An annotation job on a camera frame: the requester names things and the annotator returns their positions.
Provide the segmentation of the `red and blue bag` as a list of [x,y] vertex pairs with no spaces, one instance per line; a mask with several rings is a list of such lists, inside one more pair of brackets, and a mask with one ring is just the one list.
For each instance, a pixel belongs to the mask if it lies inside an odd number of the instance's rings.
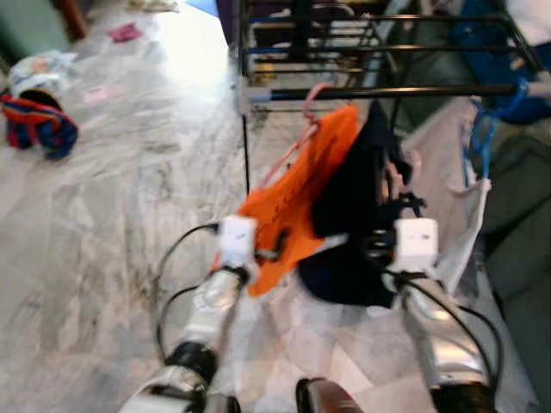
[[63,160],[78,141],[79,127],[46,90],[30,88],[17,96],[0,96],[0,113],[7,119],[3,135],[12,148],[38,145],[46,160]]

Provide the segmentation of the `brown wooden post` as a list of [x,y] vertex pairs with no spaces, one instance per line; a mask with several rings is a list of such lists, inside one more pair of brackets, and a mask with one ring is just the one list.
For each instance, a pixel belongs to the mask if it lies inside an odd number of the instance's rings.
[[88,19],[91,5],[95,0],[51,0],[65,23],[65,30],[72,42],[78,42],[88,36]]

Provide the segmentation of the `blue plastic hanger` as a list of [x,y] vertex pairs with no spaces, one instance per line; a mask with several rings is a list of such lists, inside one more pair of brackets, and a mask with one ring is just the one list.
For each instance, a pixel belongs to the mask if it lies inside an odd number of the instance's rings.
[[479,180],[476,172],[468,172],[474,166],[474,155],[479,158],[483,178],[491,176],[492,141],[497,131],[497,120],[505,114],[511,114],[517,109],[523,99],[527,98],[528,80],[517,78],[513,83],[515,94],[504,105],[488,108],[480,102],[480,98],[471,97],[469,102],[475,109],[471,126],[466,130],[466,138],[461,138],[461,177],[464,188],[471,188],[472,182]]

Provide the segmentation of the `white pillow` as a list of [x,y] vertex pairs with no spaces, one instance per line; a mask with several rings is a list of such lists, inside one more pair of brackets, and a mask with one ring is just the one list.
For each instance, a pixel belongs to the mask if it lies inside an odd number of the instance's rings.
[[529,44],[551,42],[551,0],[504,0],[504,3]]

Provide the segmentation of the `white shirt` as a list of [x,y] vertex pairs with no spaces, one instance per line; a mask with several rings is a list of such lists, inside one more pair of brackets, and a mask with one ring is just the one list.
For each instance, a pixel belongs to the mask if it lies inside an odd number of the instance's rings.
[[476,241],[488,186],[472,177],[471,163],[463,154],[474,114],[468,99],[454,98],[402,142],[403,149],[420,158],[411,192],[426,201],[424,216],[438,223],[436,277],[449,295],[464,304],[479,299],[486,285]]

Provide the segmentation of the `orange t-shirt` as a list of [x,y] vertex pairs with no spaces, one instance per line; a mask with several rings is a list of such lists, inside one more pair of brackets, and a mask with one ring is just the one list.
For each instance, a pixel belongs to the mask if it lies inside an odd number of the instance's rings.
[[247,268],[218,267],[217,263],[213,267],[235,273],[245,291],[258,298],[278,286],[300,260],[322,247],[325,239],[313,229],[313,205],[345,161],[359,130],[361,118],[355,106],[320,115],[316,134],[303,146],[291,168],[273,178],[267,188],[253,189],[233,214],[256,220],[256,250],[280,248],[280,261],[255,261]]

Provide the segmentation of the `shiny blue bag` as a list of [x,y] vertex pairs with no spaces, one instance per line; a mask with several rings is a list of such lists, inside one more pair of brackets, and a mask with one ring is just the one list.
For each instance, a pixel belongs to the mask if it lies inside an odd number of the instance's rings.
[[[464,0],[460,15],[492,15],[499,7],[492,0]],[[504,25],[484,22],[460,22],[452,30],[452,40],[458,45],[495,45],[511,44],[509,31]],[[526,63],[519,52],[461,52],[473,79],[481,85],[513,85],[516,79],[534,80],[534,68]],[[513,94],[484,97],[485,106],[499,111],[498,117],[511,125],[531,125],[539,120],[551,117],[551,105],[548,98],[527,97],[517,105],[511,105]]]

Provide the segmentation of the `dark green sofa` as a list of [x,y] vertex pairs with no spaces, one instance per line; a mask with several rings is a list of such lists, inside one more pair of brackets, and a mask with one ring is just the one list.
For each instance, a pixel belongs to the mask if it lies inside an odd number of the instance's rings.
[[[389,40],[417,44],[402,83],[467,85],[535,78],[523,56],[495,52],[504,27],[481,22],[402,23]],[[501,115],[491,142],[491,190],[461,296],[499,327],[506,346],[501,413],[551,413],[551,149],[547,100]]]

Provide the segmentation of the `pink plastic hanger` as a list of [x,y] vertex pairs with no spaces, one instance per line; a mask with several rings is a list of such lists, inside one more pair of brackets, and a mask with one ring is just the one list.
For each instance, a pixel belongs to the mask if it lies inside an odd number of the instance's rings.
[[379,203],[397,200],[406,186],[416,180],[418,174],[421,173],[422,160],[417,150],[403,149],[401,154],[405,155],[406,161],[410,165],[410,170],[405,176],[398,171],[397,165],[387,155],[383,157],[382,178],[379,181],[381,188],[379,188],[377,196]]
[[311,110],[311,106],[314,100],[318,98],[320,91],[323,91],[328,87],[331,87],[330,83],[316,83],[316,85],[308,90],[306,99],[303,100],[302,108],[300,108],[300,112],[307,121],[306,127],[304,127],[298,140],[290,146],[290,149],[288,149],[287,152],[282,155],[280,160],[276,162],[267,173],[265,173],[264,178],[260,181],[258,189],[267,188],[273,181],[273,178],[282,176],[284,170],[290,169],[293,160],[298,157],[298,154],[302,151],[303,146],[306,145],[308,141],[311,141],[311,138],[313,138],[318,132],[319,116],[314,113],[314,110]]

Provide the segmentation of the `beige crumpled cloth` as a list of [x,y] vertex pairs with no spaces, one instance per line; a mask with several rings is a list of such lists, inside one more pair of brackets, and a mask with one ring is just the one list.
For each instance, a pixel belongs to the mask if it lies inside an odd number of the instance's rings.
[[127,0],[127,8],[146,13],[178,13],[180,0]]

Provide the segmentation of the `white printed plastic bag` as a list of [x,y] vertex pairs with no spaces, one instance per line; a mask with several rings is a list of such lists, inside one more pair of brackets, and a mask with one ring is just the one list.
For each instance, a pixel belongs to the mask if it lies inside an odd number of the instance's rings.
[[9,71],[10,93],[18,96],[31,89],[43,89],[47,93],[66,90],[77,58],[77,52],[52,50],[21,59]]

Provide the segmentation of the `dark purple hanging cloth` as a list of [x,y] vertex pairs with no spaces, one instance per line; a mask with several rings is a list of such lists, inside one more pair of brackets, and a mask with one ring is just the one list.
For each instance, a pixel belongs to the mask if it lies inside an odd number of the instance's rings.
[[238,23],[241,16],[253,17],[257,15],[252,0],[215,0],[218,21],[223,31],[226,43],[236,45],[238,39]]

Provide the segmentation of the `blue floor mat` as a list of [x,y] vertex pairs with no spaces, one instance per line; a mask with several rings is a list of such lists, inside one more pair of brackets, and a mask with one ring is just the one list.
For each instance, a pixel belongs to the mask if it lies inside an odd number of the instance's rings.
[[206,13],[206,15],[211,15],[218,17],[220,12],[218,12],[217,0],[183,0],[190,7],[194,7],[201,12]]

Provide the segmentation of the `grey right robot leg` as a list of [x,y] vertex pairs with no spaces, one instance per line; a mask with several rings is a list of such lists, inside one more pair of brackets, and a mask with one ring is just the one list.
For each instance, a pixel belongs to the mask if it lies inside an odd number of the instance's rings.
[[300,379],[294,395],[298,413],[365,413],[341,385],[327,378]]

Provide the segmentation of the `green cabinet panel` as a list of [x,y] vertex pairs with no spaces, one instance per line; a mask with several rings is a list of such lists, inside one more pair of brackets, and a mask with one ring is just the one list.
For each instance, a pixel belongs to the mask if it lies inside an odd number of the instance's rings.
[[13,65],[70,46],[63,16],[51,0],[0,0],[0,56],[5,62]]

